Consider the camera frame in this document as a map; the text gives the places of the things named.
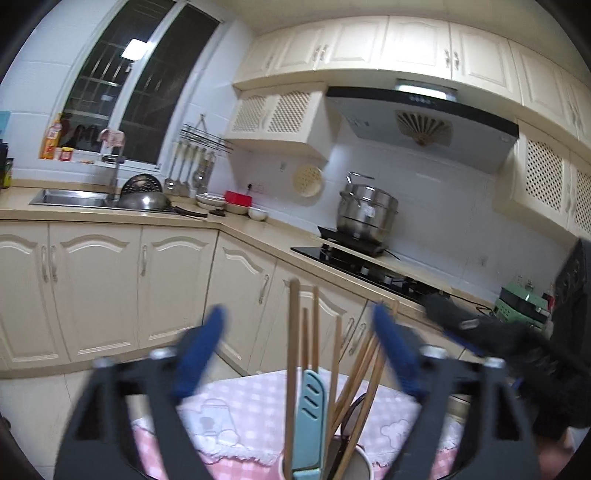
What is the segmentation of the person right hand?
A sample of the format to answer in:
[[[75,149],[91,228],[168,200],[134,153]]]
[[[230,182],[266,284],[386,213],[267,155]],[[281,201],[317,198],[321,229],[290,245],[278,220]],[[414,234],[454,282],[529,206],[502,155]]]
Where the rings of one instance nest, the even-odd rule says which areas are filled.
[[[536,445],[543,480],[555,479],[574,457],[590,428],[568,427],[558,440],[537,437]]]

